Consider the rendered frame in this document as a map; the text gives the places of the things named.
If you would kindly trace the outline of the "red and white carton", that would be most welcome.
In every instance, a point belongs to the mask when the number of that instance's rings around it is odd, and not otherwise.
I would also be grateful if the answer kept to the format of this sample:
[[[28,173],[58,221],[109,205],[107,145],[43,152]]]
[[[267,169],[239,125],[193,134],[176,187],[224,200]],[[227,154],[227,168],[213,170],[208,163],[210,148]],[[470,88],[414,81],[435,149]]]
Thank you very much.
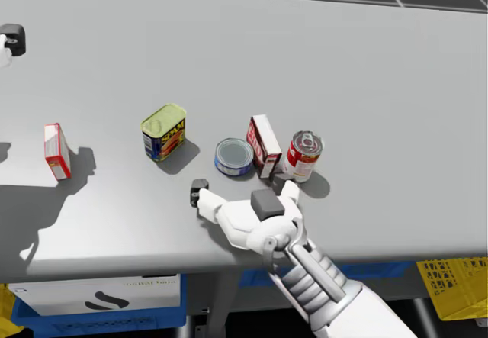
[[[59,123],[44,126],[44,157],[57,181],[71,178],[69,147]]]

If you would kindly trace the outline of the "yellow box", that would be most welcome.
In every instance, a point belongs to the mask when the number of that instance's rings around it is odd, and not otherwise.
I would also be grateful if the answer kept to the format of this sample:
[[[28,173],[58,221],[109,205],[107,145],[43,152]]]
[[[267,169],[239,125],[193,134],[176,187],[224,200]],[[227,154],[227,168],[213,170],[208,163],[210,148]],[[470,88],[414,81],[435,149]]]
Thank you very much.
[[[488,318],[488,257],[430,259],[416,266],[440,320]]]

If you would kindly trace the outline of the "white box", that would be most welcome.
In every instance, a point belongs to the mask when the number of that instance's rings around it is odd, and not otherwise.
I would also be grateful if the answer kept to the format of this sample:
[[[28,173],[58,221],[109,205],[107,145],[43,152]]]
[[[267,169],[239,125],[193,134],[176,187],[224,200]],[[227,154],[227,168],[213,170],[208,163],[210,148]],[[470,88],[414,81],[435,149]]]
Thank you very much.
[[[93,278],[9,284],[41,316],[178,307],[181,276]]]

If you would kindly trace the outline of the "red and white can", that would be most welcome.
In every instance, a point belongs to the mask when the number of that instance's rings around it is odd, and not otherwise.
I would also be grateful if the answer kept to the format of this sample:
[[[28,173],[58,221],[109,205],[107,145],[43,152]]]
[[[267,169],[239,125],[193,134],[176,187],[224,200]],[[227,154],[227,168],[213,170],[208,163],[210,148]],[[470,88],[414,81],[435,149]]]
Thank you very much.
[[[296,132],[284,159],[284,172],[295,182],[308,181],[322,152],[321,137],[310,130]]]

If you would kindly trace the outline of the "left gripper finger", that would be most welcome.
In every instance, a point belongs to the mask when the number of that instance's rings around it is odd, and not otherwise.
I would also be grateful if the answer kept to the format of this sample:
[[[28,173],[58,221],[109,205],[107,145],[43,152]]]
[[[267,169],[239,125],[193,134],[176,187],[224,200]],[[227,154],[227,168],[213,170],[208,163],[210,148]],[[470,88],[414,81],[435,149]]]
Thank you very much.
[[[26,53],[25,29],[20,24],[0,25],[0,69],[9,66],[14,57]]]

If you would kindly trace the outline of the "dark red carton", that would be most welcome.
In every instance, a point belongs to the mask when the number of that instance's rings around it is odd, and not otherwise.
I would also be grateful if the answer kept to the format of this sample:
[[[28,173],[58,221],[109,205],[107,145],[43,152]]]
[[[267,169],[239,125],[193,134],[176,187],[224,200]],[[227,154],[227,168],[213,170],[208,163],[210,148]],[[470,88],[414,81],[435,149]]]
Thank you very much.
[[[268,117],[253,115],[246,133],[253,150],[253,164],[260,179],[268,179],[279,164],[282,151]]]

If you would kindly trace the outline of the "blue box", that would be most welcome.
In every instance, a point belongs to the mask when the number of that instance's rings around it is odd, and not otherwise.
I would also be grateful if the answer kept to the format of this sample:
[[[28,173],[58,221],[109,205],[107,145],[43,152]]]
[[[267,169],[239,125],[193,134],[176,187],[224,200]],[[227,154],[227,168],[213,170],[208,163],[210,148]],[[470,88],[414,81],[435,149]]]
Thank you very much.
[[[11,320],[14,324],[31,329],[34,338],[179,328],[186,323],[186,276],[179,275],[177,281],[179,286],[176,291],[180,298],[176,307],[41,316],[18,298],[14,303]]]

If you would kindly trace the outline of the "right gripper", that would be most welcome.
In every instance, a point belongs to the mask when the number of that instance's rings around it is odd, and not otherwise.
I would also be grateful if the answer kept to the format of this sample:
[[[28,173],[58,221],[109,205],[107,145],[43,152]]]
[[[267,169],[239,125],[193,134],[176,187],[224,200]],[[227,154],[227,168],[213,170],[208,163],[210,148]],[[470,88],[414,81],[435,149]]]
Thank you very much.
[[[249,200],[227,202],[209,190],[206,179],[195,179],[190,204],[200,217],[218,224],[237,249],[262,254],[270,238],[283,249],[297,233],[294,219],[303,218],[297,206],[300,188],[286,173],[275,173],[271,183],[274,191],[259,189],[251,193]]]

